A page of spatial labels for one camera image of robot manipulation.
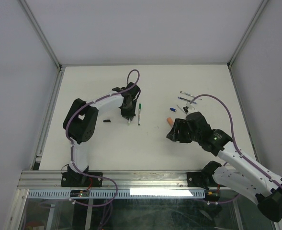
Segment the blue capped pen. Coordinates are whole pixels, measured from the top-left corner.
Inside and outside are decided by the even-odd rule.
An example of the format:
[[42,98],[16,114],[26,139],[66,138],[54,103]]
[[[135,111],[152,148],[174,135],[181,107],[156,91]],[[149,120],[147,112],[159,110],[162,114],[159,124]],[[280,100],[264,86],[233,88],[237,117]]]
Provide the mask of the blue capped pen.
[[186,98],[183,98],[183,97],[177,97],[177,98],[180,99],[180,100],[182,100],[182,101],[188,102],[188,103],[191,102],[191,100],[186,99]]

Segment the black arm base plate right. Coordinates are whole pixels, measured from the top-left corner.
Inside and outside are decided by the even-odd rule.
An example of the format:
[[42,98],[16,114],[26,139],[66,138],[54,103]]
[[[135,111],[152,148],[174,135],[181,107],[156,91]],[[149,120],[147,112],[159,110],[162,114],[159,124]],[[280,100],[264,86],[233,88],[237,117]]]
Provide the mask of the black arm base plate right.
[[211,175],[207,175],[199,172],[187,172],[187,186],[188,187],[200,187],[203,189],[209,189],[209,187],[217,187],[218,184],[213,180]]

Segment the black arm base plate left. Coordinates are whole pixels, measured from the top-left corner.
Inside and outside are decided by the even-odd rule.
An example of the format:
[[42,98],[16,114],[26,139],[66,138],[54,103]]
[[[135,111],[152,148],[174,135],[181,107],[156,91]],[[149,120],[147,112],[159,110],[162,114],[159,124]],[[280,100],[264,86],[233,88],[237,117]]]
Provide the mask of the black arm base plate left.
[[61,187],[83,187],[87,188],[91,185],[93,188],[102,187],[102,179],[96,177],[88,177],[74,171],[64,172],[61,179]]

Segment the orange capped grey highlighter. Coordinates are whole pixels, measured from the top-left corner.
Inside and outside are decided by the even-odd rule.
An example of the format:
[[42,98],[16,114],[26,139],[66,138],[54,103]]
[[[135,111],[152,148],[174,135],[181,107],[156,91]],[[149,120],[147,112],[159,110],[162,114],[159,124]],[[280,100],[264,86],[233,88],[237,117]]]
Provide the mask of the orange capped grey highlighter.
[[168,118],[167,118],[167,122],[168,122],[168,124],[169,124],[171,127],[174,125],[174,121],[172,120],[171,117],[168,117]]

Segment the white pen green end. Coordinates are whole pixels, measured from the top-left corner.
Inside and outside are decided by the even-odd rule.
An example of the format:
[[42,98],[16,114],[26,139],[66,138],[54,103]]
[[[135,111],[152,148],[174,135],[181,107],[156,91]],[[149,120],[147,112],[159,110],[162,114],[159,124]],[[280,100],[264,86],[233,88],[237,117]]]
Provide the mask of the white pen green end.
[[141,108],[142,108],[142,105],[141,105],[141,103],[139,103],[139,105],[138,105],[138,121],[137,121],[138,126],[140,126]]

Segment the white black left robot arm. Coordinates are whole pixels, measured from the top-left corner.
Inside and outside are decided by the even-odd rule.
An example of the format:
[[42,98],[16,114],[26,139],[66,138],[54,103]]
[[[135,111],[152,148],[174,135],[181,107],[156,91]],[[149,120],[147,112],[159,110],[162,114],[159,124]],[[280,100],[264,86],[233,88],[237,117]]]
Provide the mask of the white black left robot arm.
[[109,94],[91,102],[80,98],[74,100],[63,122],[63,128],[71,147],[67,178],[71,178],[75,185],[83,186],[88,180],[88,154],[84,143],[93,136],[97,118],[110,110],[119,108],[120,115],[131,123],[135,117],[140,93],[141,89],[130,82],[126,87],[113,88]]

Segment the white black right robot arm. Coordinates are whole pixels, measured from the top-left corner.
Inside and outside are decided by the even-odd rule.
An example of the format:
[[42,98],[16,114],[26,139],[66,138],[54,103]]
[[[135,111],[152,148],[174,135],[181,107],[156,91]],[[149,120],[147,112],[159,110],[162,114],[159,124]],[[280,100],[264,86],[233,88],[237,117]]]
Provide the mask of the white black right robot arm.
[[224,131],[212,129],[200,112],[177,118],[167,134],[167,139],[179,143],[198,143],[204,151],[226,161],[236,169],[230,172],[225,166],[211,161],[202,169],[197,183],[224,185],[252,201],[269,220],[282,219],[282,177],[250,158],[235,145]]

